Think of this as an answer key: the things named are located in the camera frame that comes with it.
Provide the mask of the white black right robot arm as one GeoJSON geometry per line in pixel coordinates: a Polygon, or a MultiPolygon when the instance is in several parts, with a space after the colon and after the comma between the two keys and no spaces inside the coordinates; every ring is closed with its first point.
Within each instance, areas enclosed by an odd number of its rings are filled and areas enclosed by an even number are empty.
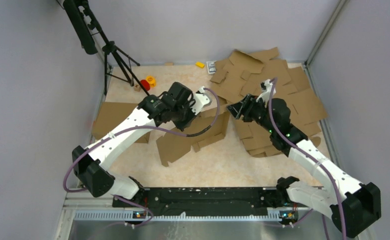
{"type": "Polygon", "coordinates": [[[291,122],[291,111],[280,98],[265,101],[248,94],[227,106],[236,120],[256,123],[267,130],[272,145],[297,162],[323,188],[289,176],[277,181],[276,200],[282,206],[305,205],[332,220],[344,238],[355,238],[382,216],[381,191],[364,184],[336,166],[312,140],[291,122]]]}

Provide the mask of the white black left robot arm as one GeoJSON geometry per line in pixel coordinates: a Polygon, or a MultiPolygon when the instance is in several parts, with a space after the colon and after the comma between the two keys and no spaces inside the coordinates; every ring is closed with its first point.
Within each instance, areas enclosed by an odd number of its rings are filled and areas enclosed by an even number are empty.
{"type": "Polygon", "coordinates": [[[95,197],[119,195],[132,207],[143,202],[141,186],[130,177],[109,172],[116,159],[133,143],[152,130],[162,131],[162,124],[173,122],[176,135],[188,137],[188,128],[201,110],[211,104],[205,87],[193,92],[174,82],[160,96],[146,96],[119,125],[95,143],[78,146],[73,151],[73,171],[85,189],[95,197]]]}

